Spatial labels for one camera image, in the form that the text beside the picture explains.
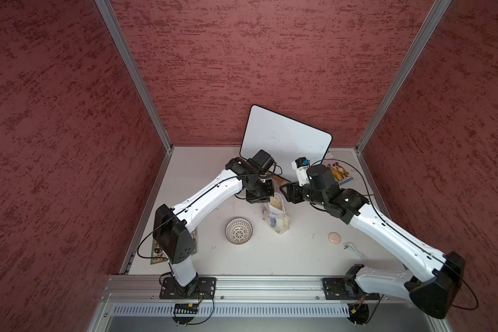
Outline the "clear oats bag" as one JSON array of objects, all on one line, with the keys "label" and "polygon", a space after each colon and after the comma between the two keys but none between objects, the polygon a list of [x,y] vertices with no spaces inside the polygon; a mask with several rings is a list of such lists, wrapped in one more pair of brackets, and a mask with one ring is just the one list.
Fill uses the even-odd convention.
[{"label": "clear oats bag", "polygon": [[283,235],[290,229],[290,219],[286,214],[284,197],[275,192],[269,202],[263,204],[263,220],[278,235]]}]

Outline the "patterned white breakfast bowl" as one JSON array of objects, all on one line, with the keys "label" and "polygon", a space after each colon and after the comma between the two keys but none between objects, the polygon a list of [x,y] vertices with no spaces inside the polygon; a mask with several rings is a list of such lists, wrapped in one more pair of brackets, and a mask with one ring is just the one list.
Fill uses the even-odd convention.
[{"label": "patterned white breakfast bowl", "polygon": [[245,218],[235,218],[225,227],[225,236],[234,245],[245,244],[253,236],[253,226]]}]

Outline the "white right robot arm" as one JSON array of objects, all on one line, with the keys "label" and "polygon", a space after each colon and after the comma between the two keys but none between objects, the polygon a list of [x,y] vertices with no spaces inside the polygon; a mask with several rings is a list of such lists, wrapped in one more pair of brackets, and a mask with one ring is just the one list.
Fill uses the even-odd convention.
[{"label": "white right robot arm", "polygon": [[324,165],[310,165],[305,158],[292,163],[297,181],[281,186],[286,200],[321,206],[332,217],[365,233],[405,267],[382,271],[356,264],[347,277],[363,293],[378,293],[412,302],[425,314],[444,319],[463,284],[466,265],[458,253],[443,253],[395,224],[379,212],[369,198],[353,189],[342,189]]}]

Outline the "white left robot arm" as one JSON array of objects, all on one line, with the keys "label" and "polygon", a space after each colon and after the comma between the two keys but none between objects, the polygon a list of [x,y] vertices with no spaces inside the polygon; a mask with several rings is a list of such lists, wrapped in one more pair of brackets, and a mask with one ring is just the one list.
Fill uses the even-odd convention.
[{"label": "white left robot arm", "polygon": [[226,199],[243,190],[250,204],[269,202],[275,190],[267,173],[275,166],[272,156],[262,149],[247,160],[236,157],[194,196],[175,206],[163,204],[156,209],[152,237],[167,255],[177,286],[194,286],[199,279],[191,260],[195,249],[191,234],[200,222]]}]

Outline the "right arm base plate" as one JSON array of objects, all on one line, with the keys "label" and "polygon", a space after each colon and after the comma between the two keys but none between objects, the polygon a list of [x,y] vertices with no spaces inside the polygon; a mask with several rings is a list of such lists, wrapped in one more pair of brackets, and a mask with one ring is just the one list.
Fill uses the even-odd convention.
[{"label": "right arm base plate", "polygon": [[353,279],[322,278],[326,300],[380,300],[378,293],[365,293]]}]

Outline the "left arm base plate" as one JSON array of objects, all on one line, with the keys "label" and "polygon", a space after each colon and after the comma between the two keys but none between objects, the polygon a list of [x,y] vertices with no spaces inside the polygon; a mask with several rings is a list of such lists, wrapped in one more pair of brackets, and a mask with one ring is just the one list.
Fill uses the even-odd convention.
[{"label": "left arm base plate", "polygon": [[195,277],[188,285],[181,286],[173,277],[161,282],[161,300],[213,300],[217,279],[214,277]]}]

